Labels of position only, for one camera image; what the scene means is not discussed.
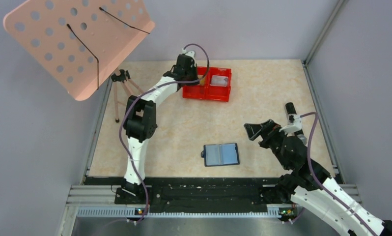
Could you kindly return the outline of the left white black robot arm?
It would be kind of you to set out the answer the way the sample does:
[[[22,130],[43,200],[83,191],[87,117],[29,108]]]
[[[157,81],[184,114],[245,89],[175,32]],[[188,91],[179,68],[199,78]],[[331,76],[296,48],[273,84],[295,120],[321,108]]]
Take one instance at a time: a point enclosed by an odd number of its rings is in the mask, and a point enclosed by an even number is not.
[[[179,54],[176,64],[151,89],[128,99],[122,127],[127,136],[129,163],[123,188],[133,203],[140,203],[145,197],[141,186],[145,179],[146,149],[157,129],[158,106],[183,86],[196,86],[199,82],[195,52],[189,51]]]

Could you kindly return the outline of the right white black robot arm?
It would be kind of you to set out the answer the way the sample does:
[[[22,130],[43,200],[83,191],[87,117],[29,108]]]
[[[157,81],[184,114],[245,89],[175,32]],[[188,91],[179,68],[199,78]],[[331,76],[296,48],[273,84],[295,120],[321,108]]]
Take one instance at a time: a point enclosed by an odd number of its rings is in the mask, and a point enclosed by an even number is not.
[[[276,197],[310,211],[341,236],[392,236],[392,221],[382,220],[353,199],[319,163],[308,156],[308,147],[297,135],[288,135],[268,120],[244,124],[248,138],[262,138],[258,144],[270,149],[289,174],[282,175]]]

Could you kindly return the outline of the navy blue card holder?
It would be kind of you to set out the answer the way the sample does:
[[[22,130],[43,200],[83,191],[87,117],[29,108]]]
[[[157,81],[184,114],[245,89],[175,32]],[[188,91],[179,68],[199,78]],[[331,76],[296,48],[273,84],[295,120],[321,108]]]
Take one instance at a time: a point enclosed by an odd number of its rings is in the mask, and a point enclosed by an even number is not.
[[[240,157],[236,143],[204,145],[200,154],[205,167],[239,165]]]

